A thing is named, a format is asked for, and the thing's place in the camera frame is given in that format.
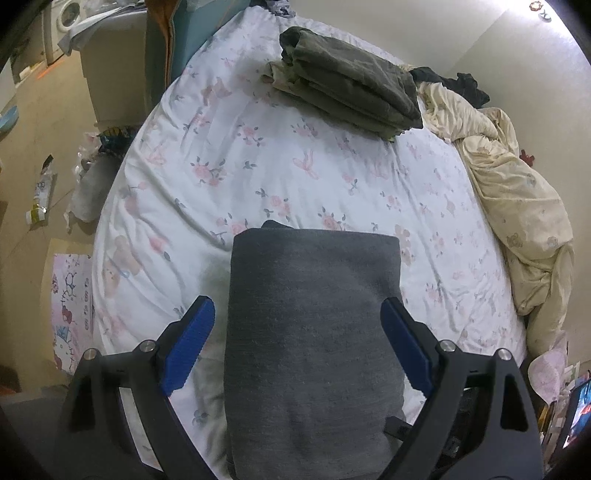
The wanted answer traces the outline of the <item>dark grey sweatpants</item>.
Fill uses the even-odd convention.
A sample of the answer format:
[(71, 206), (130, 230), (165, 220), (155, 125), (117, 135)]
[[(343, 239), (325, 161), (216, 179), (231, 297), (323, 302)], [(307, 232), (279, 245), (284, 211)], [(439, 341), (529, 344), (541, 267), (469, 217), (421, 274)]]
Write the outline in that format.
[(375, 479), (404, 373), (380, 320), (396, 237), (267, 222), (231, 252), (224, 408), (235, 479)]

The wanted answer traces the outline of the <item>pink cartoon floor mat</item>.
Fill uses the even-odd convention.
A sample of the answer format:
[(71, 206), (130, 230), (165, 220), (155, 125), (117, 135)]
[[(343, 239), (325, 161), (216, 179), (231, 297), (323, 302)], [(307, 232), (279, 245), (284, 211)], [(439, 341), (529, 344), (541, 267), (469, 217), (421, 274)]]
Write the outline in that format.
[(50, 323), (54, 361), (73, 375), (93, 344), (92, 259), (87, 254), (54, 254)]

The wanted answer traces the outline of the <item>cream cartoon duvet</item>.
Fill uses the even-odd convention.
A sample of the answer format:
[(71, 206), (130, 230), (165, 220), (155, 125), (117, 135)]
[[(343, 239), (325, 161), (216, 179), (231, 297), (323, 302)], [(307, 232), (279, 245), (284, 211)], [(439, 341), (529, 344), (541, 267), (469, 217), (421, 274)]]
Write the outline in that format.
[(514, 125), (498, 107), (476, 108), (427, 67), (411, 71), (425, 125), (452, 143), (501, 242), (527, 348), (539, 356), (563, 335), (574, 272), (573, 229), (552, 185), (520, 157)]

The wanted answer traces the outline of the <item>grey cloth on floor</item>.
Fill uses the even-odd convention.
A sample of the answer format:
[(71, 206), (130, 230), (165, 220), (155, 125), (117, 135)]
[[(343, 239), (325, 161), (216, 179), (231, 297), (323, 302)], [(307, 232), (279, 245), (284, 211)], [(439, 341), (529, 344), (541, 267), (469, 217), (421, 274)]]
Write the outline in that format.
[(67, 228), (72, 220), (96, 221), (117, 175), (121, 161), (108, 154), (98, 154), (82, 169), (64, 213)]

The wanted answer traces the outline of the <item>white floral bed sheet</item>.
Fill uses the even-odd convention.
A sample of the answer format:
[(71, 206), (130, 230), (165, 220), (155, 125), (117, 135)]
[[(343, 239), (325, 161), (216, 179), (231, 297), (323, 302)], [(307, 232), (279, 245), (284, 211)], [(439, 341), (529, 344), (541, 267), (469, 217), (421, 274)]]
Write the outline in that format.
[(280, 34), (294, 25), (363, 47), (318, 21), (257, 6), (240, 12), (147, 117), (95, 234), (94, 323), (104, 352), (157, 337), (200, 295), (213, 300), (211, 337), (171, 402), (221, 479), (230, 249), (266, 220), (397, 237), (415, 319), (471, 353), (527, 354), (503, 254), (456, 148), (427, 129), (384, 142), (263, 82), (280, 58)]

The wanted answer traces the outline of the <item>blue floor basin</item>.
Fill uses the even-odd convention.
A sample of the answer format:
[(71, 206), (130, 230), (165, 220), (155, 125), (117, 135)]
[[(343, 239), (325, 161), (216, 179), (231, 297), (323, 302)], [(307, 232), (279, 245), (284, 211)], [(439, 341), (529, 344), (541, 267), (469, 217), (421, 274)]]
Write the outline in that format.
[(10, 107), (0, 118), (0, 135), (8, 134), (19, 119), (19, 110), (16, 105)]

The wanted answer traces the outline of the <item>black garment by duvet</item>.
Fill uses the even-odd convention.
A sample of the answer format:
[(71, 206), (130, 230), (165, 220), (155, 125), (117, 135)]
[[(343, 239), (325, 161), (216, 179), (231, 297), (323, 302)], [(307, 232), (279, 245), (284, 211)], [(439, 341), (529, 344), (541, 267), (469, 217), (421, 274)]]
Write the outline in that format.
[(441, 83), (461, 95), (474, 108), (480, 109), (490, 102), (490, 96), (479, 88), (478, 81), (470, 73), (458, 72), (455, 78), (449, 78), (437, 74), (429, 67), (417, 67), (411, 69), (410, 74), (418, 83)]

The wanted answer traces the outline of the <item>folded olive pants stack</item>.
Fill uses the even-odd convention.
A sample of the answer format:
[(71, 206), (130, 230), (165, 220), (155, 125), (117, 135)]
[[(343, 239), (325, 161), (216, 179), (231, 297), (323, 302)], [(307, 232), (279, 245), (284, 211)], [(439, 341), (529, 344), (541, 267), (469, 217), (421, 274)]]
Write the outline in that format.
[(304, 27), (283, 31), (280, 46), (263, 73), (273, 88), (388, 141), (423, 127), (414, 79), (401, 67)]

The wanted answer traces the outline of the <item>white washing machine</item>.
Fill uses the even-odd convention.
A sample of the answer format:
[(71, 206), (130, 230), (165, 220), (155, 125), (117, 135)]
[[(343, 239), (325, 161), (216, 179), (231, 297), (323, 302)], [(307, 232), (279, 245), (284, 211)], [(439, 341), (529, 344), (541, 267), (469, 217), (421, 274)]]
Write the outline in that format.
[(87, 17), (85, 0), (55, 0), (42, 13), (42, 33), (47, 65), (55, 63), (63, 51), (58, 42)]

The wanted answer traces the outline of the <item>pile of dark clothes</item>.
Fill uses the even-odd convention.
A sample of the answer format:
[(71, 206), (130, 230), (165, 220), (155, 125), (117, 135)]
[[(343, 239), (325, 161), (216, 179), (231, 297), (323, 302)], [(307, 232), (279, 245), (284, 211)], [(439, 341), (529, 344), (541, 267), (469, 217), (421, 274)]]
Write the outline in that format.
[(293, 18), (296, 15), (288, 0), (264, 0), (264, 5), (276, 16)]

